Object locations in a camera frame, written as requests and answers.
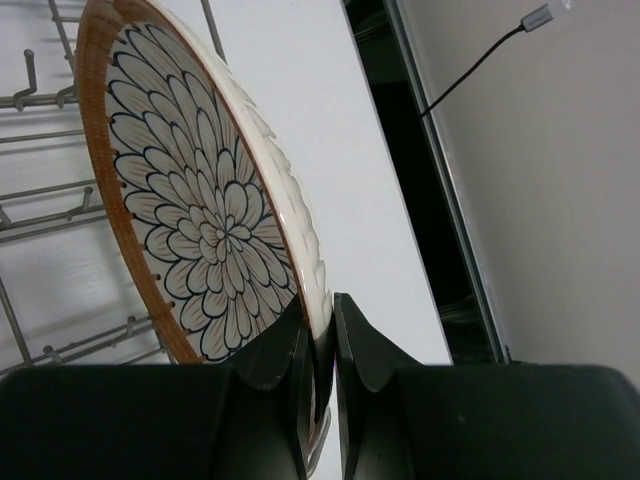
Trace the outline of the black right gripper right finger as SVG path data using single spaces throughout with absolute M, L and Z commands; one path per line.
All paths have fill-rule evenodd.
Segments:
M 427 366 L 334 300 L 347 479 L 635 479 L 639 394 L 593 365 Z

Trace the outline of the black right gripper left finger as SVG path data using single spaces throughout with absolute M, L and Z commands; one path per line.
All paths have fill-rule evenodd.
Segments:
M 311 377 L 298 299 L 219 364 L 22 369 L 1 383 L 1 475 L 303 479 Z

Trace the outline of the large floral orange-rim plate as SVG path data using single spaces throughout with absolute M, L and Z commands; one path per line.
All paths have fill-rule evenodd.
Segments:
M 331 421 L 333 300 L 275 133 L 225 61 L 155 1 L 85 5 L 75 86 L 111 228 L 177 361 L 224 362 L 299 301 L 313 470 Z

